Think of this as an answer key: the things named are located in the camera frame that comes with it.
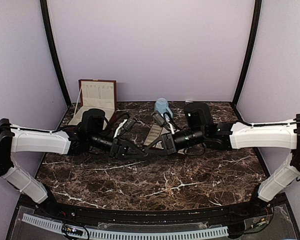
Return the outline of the brown jewelry tray cream lining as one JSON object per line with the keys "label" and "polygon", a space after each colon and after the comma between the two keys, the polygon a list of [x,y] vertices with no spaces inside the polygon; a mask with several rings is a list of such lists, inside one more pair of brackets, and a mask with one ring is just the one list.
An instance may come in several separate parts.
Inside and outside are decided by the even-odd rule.
{"label": "brown jewelry tray cream lining", "polygon": [[145,146],[150,145],[155,139],[157,139],[161,135],[162,131],[162,127],[160,127],[157,124],[153,124],[143,144]]}

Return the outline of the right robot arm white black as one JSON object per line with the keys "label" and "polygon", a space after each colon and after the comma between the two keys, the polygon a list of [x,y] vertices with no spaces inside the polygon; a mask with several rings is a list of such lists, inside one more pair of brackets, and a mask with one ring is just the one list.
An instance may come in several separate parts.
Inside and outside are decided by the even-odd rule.
{"label": "right robot arm white black", "polygon": [[209,106],[188,103],[183,108],[188,128],[160,135],[145,147],[147,154],[169,156],[179,150],[202,144],[212,150],[243,148],[284,148],[290,154],[273,174],[254,190],[245,213],[256,217],[280,191],[300,176],[300,114],[280,122],[248,123],[244,121],[214,123]]}

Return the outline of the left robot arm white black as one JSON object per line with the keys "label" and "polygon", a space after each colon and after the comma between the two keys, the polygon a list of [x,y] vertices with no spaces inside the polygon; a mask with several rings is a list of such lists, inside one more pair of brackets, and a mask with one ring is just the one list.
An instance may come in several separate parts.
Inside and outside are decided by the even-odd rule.
{"label": "left robot arm white black", "polygon": [[12,159],[12,154],[38,152],[78,156],[97,148],[119,160],[145,156],[142,149],[120,137],[118,132],[111,136],[111,127],[105,111],[98,108],[86,110],[77,125],[66,125],[57,130],[21,127],[3,118],[0,120],[0,178],[41,205],[48,217],[57,218],[61,208],[49,188],[22,169]]}

